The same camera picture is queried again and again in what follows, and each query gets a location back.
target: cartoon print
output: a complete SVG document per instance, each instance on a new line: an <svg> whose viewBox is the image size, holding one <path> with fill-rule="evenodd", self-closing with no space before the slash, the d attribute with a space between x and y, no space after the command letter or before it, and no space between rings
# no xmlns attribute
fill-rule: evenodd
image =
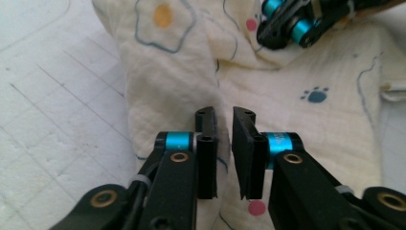
<svg viewBox="0 0 406 230"><path fill-rule="evenodd" d="M177 53L196 23L187 0L138 0L135 4L135 38L146 46Z"/></svg>
<svg viewBox="0 0 406 230"><path fill-rule="evenodd" d="M255 52L258 52L262 49L262 46L257 42L257 30L262 18L260 4L260 0L254 1L254 6L250 13L250 16L245 21L245 27L248 32L251 45L255 49Z"/></svg>
<svg viewBox="0 0 406 230"><path fill-rule="evenodd" d="M224 14L226 14L226 16L234 23L234 25L236 25L237 29L239 30L239 25L237 24L237 21L227 12L226 10L226 2L228 2L227 0L223 0L223 11Z"/></svg>
<svg viewBox="0 0 406 230"><path fill-rule="evenodd" d="M238 49L236 35L230 32L226 27L222 26L208 11L201 11L201 16L207 22L206 32L208 33L207 37L209 43L212 46L213 55L217 59L233 60Z"/></svg>
<svg viewBox="0 0 406 230"><path fill-rule="evenodd" d="M227 220L221 215L221 213L219 213L218 216L220 217L221 221L227 225L227 227L228 227L229 229L235 230L235 228L230 225L230 222L227 221Z"/></svg>
<svg viewBox="0 0 406 230"><path fill-rule="evenodd" d="M250 201L250 204L248 205L248 212L254 217L261 216L266 212L266 205L259 199Z"/></svg>
<svg viewBox="0 0 406 230"><path fill-rule="evenodd" d="M138 160L141 160L141 161L147 161L148 160L148 157L140 156L137 153L135 154L135 156L137 157Z"/></svg>
<svg viewBox="0 0 406 230"><path fill-rule="evenodd" d="M363 87L368 87L368 85L366 85L365 83L363 84L362 80L367 79L368 74L375 69L375 67L377 65L377 60L379 58L380 58L380 56L373 57L371 66L368 67L367 69L361 71L359 73L358 77L356 78L356 88L357 88L358 95L361 99L362 109L364 110L364 113L367 115L368 121L370 122L372 129L374 129L372 115L370 113L370 110L368 109L367 99L366 99L366 96L365 96L364 90L363 90Z"/></svg>
<svg viewBox="0 0 406 230"><path fill-rule="evenodd" d="M311 92L305 90L301 99L307 99L310 103L314 104L322 103L327 98L327 92L327 87L323 89L320 89L320 87L314 87Z"/></svg>
<svg viewBox="0 0 406 230"><path fill-rule="evenodd" d="M225 160L221 159L220 157L217 156L217 161L220 162L220 164L222 164L224 166L224 168L226 169L226 173L228 173L228 164Z"/></svg>

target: crumpled cloth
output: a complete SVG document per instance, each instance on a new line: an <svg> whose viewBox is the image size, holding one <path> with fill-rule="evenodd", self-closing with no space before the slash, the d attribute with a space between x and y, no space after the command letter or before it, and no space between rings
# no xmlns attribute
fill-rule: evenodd
<svg viewBox="0 0 406 230"><path fill-rule="evenodd" d="M353 22L309 49L292 43L270 51L256 41L257 0L93 4L126 70L139 166L159 131L193 131L194 112L215 108L218 198L198 201L197 229L273 226L271 171L261 200L240 200L230 152L233 106L256 112L259 131L297 132L306 150L357 195L381 184L380 96L405 99L406 58L379 25Z"/></svg>

